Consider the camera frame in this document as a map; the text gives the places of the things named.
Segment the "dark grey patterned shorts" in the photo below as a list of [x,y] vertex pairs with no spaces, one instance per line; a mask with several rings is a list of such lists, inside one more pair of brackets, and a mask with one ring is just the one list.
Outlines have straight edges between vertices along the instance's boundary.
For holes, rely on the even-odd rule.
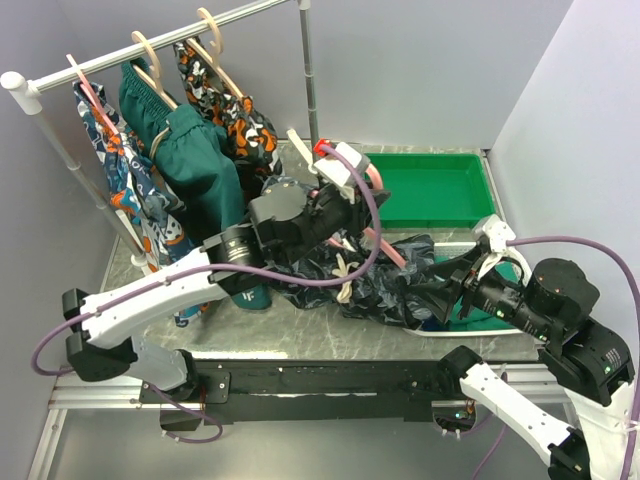
[[[369,256],[364,238],[345,232],[339,236],[348,246],[339,248],[324,243],[301,260],[291,264],[278,264],[274,270],[310,280],[328,280],[343,277],[357,270]],[[400,246],[401,253],[425,253],[434,241],[428,234],[418,234],[392,243]],[[271,280],[270,287],[299,309],[314,309],[335,305],[346,318],[372,320],[400,328],[417,328],[427,318],[427,303],[409,288],[427,281],[427,269],[413,272],[397,267],[380,252],[367,272],[353,280],[326,289],[312,288]]]

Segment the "pink plastic hanger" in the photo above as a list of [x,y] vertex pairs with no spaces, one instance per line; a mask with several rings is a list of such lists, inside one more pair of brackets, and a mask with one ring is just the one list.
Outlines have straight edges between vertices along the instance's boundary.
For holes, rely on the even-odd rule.
[[[370,164],[367,167],[366,174],[369,177],[371,184],[375,189],[380,190],[384,187],[382,177],[379,171],[377,170],[377,168],[373,164]],[[394,249],[394,247],[388,241],[386,241],[382,237],[381,223],[380,223],[378,211],[375,211],[373,225],[374,225],[373,228],[367,227],[364,229],[365,236],[370,240],[377,241],[379,243],[380,250],[397,267],[399,267],[400,269],[404,269],[406,267],[406,260],[400,255],[400,253],[397,250]]]

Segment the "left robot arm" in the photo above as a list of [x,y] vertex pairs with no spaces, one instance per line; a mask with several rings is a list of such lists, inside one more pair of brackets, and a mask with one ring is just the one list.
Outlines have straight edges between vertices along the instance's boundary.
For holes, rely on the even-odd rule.
[[144,340],[148,325],[258,286],[266,279],[256,269],[291,265],[334,233],[358,234],[370,220],[362,193],[349,201],[333,185],[309,195],[298,185],[277,184],[250,202],[246,221],[206,239],[176,263],[105,294],[66,292],[65,315],[84,316],[66,339],[67,360],[85,382],[126,375],[188,401],[200,384],[192,355]]

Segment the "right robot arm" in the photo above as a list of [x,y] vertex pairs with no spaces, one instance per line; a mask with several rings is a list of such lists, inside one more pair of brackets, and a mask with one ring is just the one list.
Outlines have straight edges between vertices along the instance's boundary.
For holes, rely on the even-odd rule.
[[445,322],[454,305],[479,309],[542,344],[538,358],[570,400],[576,427],[549,416],[475,352],[458,347],[439,362],[440,391],[484,405],[539,456],[552,479],[636,479],[639,476],[639,388],[626,341],[597,322],[600,297],[573,261],[547,258],[519,282],[489,266],[496,256],[476,245],[429,267],[411,292]]

